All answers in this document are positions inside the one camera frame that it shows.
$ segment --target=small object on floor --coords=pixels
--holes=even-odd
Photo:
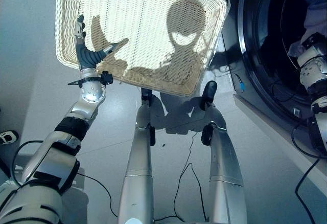
[[[0,133],[0,145],[8,145],[18,140],[18,133],[14,130],[9,130]]]

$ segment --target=robotic finger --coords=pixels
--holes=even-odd
[[[99,51],[90,51],[85,45],[86,32],[83,31],[85,28],[84,15],[81,14],[75,24],[75,46],[76,55],[78,59],[78,65],[80,70],[86,68],[96,68],[97,64],[100,63],[108,54],[110,54],[118,45],[113,43],[108,47],[105,47]]]

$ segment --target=white wicker basket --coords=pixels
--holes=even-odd
[[[97,69],[116,80],[190,95],[206,68],[226,14],[225,0],[57,0],[56,54],[78,68],[74,26],[84,14],[90,50],[119,42]]]

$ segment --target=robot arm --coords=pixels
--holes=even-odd
[[[307,124],[313,146],[327,152],[327,43],[320,34],[313,34],[304,43],[306,51],[297,62],[301,67],[300,82],[312,99],[313,116]]]
[[[105,100],[105,86],[113,82],[108,72],[99,74],[96,65],[116,47],[93,52],[85,46],[85,24],[81,15],[75,26],[75,44],[81,80],[80,97],[55,130],[48,135],[26,165],[23,185],[0,209],[2,223],[60,223],[61,194],[69,187],[79,169],[75,155],[81,141]]]

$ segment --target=washing machine door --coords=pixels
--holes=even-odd
[[[269,109],[291,124],[311,116],[311,101],[299,83],[296,58],[287,55],[291,43],[305,32],[306,11],[305,0],[239,0],[237,9],[247,78]]]

